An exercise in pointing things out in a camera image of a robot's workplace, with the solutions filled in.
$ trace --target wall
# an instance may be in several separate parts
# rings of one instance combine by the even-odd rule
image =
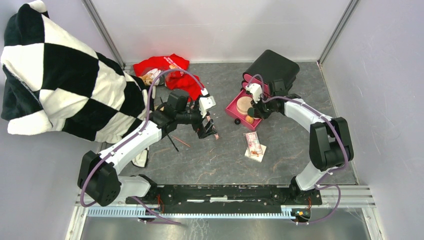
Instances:
[[[249,62],[272,49],[316,61],[349,0],[93,0],[125,62],[176,53]]]
[[[0,1],[0,52],[8,19],[26,2]],[[44,2],[53,21],[96,51],[112,56],[80,1]],[[4,87],[0,71],[0,105]],[[78,193],[82,156],[96,150],[98,143],[64,132],[10,135],[7,124],[0,119],[0,239],[64,239]]]
[[[361,1],[323,63],[388,239],[421,239],[424,2]]]

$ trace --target robotic arm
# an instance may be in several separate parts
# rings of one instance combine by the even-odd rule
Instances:
[[[332,118],[313,109],[300,96],[290,94],[282,96],[284,91],[271,87],[270,97],[264,96],[261,85],[249,84],[246,91],[252,95],[252,108],[248,114],[254,118],[267,119],[271,113],[279,112],[296,122],[309,132],[309,157],[311,162],[290,184],[292,196],[313,191],[322,177],[338,168],[343,168],[345,162],[354,157],[351,137],[347,121],[342,117]],[[342,144],[347,156],[340,147]]]
[[[199,139],[216,134],[213,120],[203,125],[208,111],[216,105],[214,97],[210,96],[206,89],[201,93],[202,96],[194,102],[194,105],[191,102],[187,107],[189,94],[181,89],[173,90],[168,101],[158,106],[157,110],[150,114],[149,119],[146,119],[148,122],[144,130],[142,130],[145,124],[143,122],[113,146],[98,154],[87,152],[82,158],[78,186],[83,188],[88,179],[85,192],[101,206],[107,206],[118,197],[146,195],[151,185],[145,178],[118,175],[133,158],[174,131],[178,124],[191,125]],[[94,166],[105,158],[92,177],[88,177]]]

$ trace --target black and white checkered blanket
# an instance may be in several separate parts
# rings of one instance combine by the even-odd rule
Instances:
[[[51,21],[40,0],[10,18],[1,64],[10,134],[63,131],[116,143],[145,118],[148,86]]]

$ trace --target pink container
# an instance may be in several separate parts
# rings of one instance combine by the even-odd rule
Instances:
[[[243,78],[244,78],[244,81],[241,83],[241,86],[243,87],[243,88],[245,88],[247,85],[248,85],[248,82],[251,80],[251,78],[252,78],[252,76],[251,75],[249,75],[249,74],[244,74],[243,75]],[[252,83],[255,83],[255,84],[262,84],[261,83],[261,81],[260,80],[258,80],[258,79],[254,79],[253,81],[252,81]],[[265,85],[264,85],[264,88],[265,89],[263,89],[263,91],[266,93],[266,94],[269,94],[270,93],[270,89],[268,88],[268,85],[265,83]],[[226,114],[228,114],[230,117],[232,117],[233,119],[240,119],[240,121],[241,121],[241,124],[243,124],[245,127],[247,127],[248,129],[250,129],[250,130],[252,130],[252,131],[255,131],[256,130],[256,127],[258,126],[258,124],[262,121],[262,119],[255,119],[254,121],[253,121],[253,123],[252,124],[250,124],[250,123],[248,123],[246,120],[245,120],[245,118],[246,118],[246,115],[242,115],[242,114],[240,114],[239,113],[239,111],[237,111],[237,100],[239,99],[239,98],[241,98],[241,97],[245,97],[245,96],[248,96],[248,97],[251,97],[251,95],[248,95],[247,93],[246,93],[246,90],[245,89],[243,89],[243,90],[241,90],[241,92],[234,98],[234,100],[232,100],[231,102],[230,102],[230,104],[225,108],[225,112],[226,112]]]

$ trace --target red cloth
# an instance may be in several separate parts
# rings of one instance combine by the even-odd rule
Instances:
[[[176,54],[170,56],[152,56],[140,63],[134,64],[135,75],[141,77],[152,69],[162,71],[168,70],[171,66],[179,69],[187,70],[190,62]],[[187,91],[193,100],[196,100],[201,95],[201,89],[196,81],[188,74],[182,71],[174,71],[168,74],[165,78],[166,86],[173,89],[182,89]]]

